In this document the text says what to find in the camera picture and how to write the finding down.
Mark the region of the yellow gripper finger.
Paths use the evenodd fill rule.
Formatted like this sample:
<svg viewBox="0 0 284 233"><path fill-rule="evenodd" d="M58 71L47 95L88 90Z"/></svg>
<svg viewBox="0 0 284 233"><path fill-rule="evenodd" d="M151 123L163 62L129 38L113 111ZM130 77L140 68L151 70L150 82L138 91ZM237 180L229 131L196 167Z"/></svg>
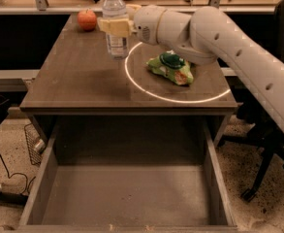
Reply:
<svg viewBox="0 0 284 233"><path fill-rule="evenodd" d="M129 37L134 30L134 22L129 18L103 18L98 19L101 31L116 37Z"/></svg>
<svg viewBox="0 0 284 233"><path fill-rule="evenodd" d="M137 10L139 10L141 7L142 7L141 5L127 4L126 11L127 11L129 18L133 18Z"/></svg>

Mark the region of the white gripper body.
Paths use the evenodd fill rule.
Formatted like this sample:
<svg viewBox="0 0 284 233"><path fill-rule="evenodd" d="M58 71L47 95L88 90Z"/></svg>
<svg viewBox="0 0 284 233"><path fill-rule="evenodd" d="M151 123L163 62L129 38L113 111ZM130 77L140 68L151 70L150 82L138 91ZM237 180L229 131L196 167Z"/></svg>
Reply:
<svg viewBox="0 0 284 233"><path fill-rule="evenodd" d="M136 11L134 25L141 42L153 46L163 44L159 36L159 27L165 11L164 7L154 5L144 6Z"/></svg>

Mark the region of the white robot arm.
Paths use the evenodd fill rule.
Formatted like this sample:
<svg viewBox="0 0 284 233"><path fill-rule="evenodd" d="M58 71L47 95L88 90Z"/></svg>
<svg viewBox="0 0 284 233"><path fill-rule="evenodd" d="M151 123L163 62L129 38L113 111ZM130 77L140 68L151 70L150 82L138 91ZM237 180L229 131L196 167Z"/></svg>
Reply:
<svg viewBox="0 0 284 233"><path fill-rule="evenodd" d="M130 17L101 17L98 25L113 36L135 34L141 42L166 47L194 64L222 59L284 133L284 63L219 9L206 6L186 15L150 5Z"/></svg>

